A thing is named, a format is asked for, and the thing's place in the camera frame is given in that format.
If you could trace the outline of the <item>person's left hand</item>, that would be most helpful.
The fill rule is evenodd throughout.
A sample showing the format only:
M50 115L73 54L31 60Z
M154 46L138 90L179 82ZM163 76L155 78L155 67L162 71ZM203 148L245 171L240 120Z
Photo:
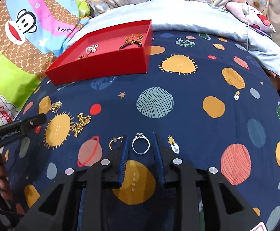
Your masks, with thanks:
M8 174L5 169L5 162L6 158L0 154L0 195L5 200L5 202L7 202L12 200L12 193L7 178Z

